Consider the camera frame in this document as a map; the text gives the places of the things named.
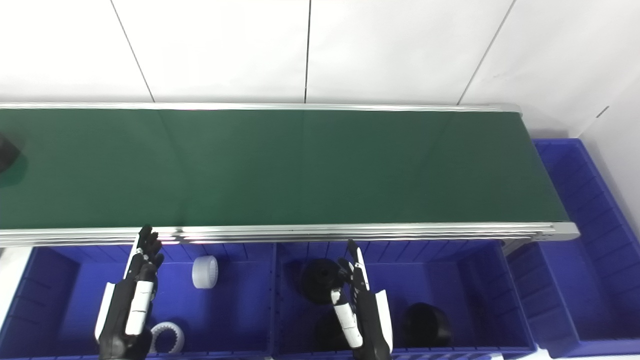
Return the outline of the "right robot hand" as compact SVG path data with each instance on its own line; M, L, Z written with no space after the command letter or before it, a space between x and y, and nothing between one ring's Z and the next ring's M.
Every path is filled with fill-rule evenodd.
M333 287L330 299L355 360L390 360L393 325L386 290L371 291L364 255L356 241L347 241L351 260L338 259L338 278L349 286Z

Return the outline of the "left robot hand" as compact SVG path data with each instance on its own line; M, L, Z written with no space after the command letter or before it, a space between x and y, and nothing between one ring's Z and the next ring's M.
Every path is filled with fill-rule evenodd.
M94 328L100 360L144 360L151 349L153 335L146 322L164 260L158 236L151 225L142 226L122 279L105 286Z

